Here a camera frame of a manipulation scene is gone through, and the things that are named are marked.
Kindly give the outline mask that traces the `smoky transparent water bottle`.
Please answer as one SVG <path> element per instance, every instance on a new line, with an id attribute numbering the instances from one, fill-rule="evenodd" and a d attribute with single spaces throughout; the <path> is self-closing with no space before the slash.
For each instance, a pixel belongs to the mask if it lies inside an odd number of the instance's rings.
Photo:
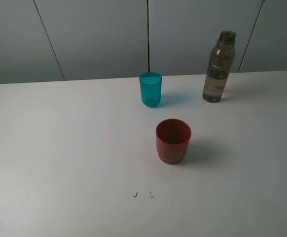
<path id="1" fill-rule="evenodd" d="M 218 103 L 227 83 L 235 58 L 236 33 L 223 31 L 211 51 L 202 97 L 209 103 Z"/>

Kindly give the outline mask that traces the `teal transparent plastic cup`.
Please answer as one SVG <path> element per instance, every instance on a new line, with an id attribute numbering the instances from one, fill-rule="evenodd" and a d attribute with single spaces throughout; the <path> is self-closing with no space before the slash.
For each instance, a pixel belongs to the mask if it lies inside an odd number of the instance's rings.
<path id="1" fill-rule="evenodd" d="M 153 108 L 161 101 L 162 76 L 156 72 L 147 72 L 139 77 L 141 99 L 144 105 Z"/>

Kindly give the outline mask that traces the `red plastic cup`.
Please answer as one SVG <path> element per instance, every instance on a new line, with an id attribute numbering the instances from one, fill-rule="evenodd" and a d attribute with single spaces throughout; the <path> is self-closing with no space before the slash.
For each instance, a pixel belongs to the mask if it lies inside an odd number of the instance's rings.
<path id="1" fill-rule="evenodd" d="M 177 164 L 184 159 L 192 135 L 186 122 L 176 118 L 163 120 L 155 134 L 157 154 L 163 162 Z"/>

